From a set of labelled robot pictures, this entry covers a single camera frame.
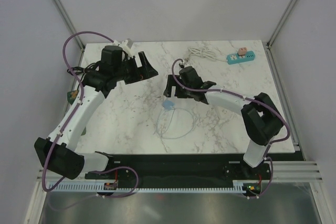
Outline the teal power strip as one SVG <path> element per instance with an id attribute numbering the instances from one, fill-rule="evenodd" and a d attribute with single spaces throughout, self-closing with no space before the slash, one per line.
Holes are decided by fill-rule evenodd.
<path id="1" fill-rule="evenodd" d="M 227 55 L 226 60 L 229 65 L 238 63 L 244 63 L 253 61 L 255 59 L 255 53 L 253 51 L 247 51 L 245 55 L 240 56 L 238 53 Z"/>

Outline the white power strip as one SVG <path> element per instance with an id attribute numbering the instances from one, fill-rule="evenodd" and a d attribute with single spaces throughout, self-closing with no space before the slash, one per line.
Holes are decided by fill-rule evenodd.
<path id="1" fill-rule="evenodd" d="M 225 108 L 216 107 L 215 108 L 216 114 L 221 121 L 229 121 L 232 117 L 232 112 Z"/>

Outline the beige brown plug adapter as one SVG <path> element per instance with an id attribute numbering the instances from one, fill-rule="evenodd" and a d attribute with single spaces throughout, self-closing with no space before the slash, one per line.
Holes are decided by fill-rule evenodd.
<path id="1" fill-rule="evenodd" d="M 241 47 L 241 48 L 239 48 L 237 53 L 240 56 L 244 56 L 247 53 L 247 48 L 246 47 Z"/>

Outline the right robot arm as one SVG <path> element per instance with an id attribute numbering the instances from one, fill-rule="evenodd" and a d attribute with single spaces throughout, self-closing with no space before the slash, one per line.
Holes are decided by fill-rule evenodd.
<path id="1" fill-rule="evenodd" d="M 244 97 L 221 88 L 216 82 L 203 81 L 190 66 L 182 68 L 178 75 L 168 75 L 163 94 L 167 98 L 193 99 L 239 115 L 249 137 L 240 172 L 248 179 L 259 173 L 259 165 L 266 159 L 271 141 L 285 126 L 268 94 L 261 92 L 253 98 Z"/>

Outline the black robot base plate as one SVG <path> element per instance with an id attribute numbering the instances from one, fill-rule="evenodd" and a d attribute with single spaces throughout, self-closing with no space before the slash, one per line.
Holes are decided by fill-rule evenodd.
<path id="1" fill-rule="evenodd" d="M 265 182 L 270 179 L 268 163 L 251 168 L 242 154 L 120 154 L 109 157 L 106 174 L 86 173 L 86 179 L 223 179 Z"/>

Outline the light blue plug adapter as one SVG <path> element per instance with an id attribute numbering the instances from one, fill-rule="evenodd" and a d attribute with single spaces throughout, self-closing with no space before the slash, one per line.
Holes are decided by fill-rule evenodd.
<path id="1" fill-rule="evenodd" d="M 174 109 L 174 102 L 170 101 L 170 100 L 165 100 L 163 103 L 162 103 L 162 107 L 165 109 L 165 110 L 172 110 Z"/>

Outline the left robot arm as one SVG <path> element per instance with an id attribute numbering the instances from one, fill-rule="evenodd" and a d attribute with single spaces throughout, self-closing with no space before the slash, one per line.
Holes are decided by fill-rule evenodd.
<path id="1" fill-rule="evenodd" d="M 96 170 L 111 178 L 115 165 L 97 152 L 76 153 L 82 132 L 90 118 L 119 81 L 132 84 L 153 78 L 159 73 L 150 65 L 144 52 L 138 53 L 141 66 L 119 46 L 105 46 L 100 61 L 85 74 L 80 91 L 66 116 L 47 138 L 39 137 L 34 148 L 44 168 L 62 177 L 75 179 L 82 172 Z"/>

